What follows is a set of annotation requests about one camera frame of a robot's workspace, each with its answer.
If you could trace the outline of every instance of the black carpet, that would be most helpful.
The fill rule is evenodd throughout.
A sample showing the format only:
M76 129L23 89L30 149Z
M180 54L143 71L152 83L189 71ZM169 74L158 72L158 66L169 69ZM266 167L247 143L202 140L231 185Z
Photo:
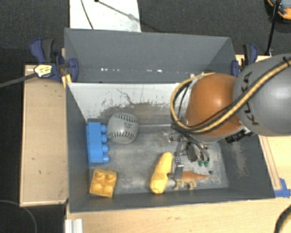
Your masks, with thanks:
M236 53L254 44L260 54L271 28L264 0L138 0L142 31L229 36ZM54 38L64 45L69 0L0 0L0 82L23 75L33 62L32 40ZM291 24L278 23L273 54L291 52ZM22 85L0 89L0 199L18 202L22 126ZM63 231L63 206L30 208L39 233ZM14 205L0 204L0 233L34 232L30 216Z

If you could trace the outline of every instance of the wooden table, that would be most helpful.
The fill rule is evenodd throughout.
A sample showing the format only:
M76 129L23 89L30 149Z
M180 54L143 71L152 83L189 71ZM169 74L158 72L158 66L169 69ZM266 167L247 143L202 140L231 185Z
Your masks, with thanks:
M32 73L32 67L26 66L26 74ZM64 102L61 84L38 78L25 82L21 206L63 204L68 198ZM262 147L268 153L270 172L278 173L291 189L291 136L264 137ZM85 233L268 233L289 204L291 197L78 214L67 210L66 217L82 218ZM283 232L291 232L291 220Z

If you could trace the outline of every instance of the gray bin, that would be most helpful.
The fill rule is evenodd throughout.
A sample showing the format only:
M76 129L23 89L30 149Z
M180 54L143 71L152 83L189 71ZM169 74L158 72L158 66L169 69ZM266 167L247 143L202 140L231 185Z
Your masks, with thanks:
M186 169L212 172L195 190L173 191L172 182L161 195L149 189L161 153L176 149L176 142L160 145L162 134L170 132L168 103L175 83L204 70L229 73L235 59L229 38L66 29L65 57L77 58L80 66L78 81L66 89L71 213L275 197L257 136L209 145L209 167L184 158ZM108 142L111 160L100 167L116 171L118 178L113 197L103 198L89 194L93 169L85 126L89 119L106 124L114 112L135 114L140 131L132 144Z

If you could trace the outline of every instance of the baseball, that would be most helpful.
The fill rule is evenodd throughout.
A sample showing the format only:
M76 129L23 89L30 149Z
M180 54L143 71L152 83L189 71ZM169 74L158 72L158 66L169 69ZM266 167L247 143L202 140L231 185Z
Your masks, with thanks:
M113 142L132 143L138 132L138 118L129 113L115 113L107 125L107 138Z

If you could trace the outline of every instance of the yellow toy block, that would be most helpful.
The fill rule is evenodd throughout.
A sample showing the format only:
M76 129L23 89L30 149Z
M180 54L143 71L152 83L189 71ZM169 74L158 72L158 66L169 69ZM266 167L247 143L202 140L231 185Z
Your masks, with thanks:
M171 172L173 155L171 152L164 153L157 166L150 181L150 188L153 193L163 193L168 182L167 174Z
M90 193L111 198L116 182L116 172L95 168Z

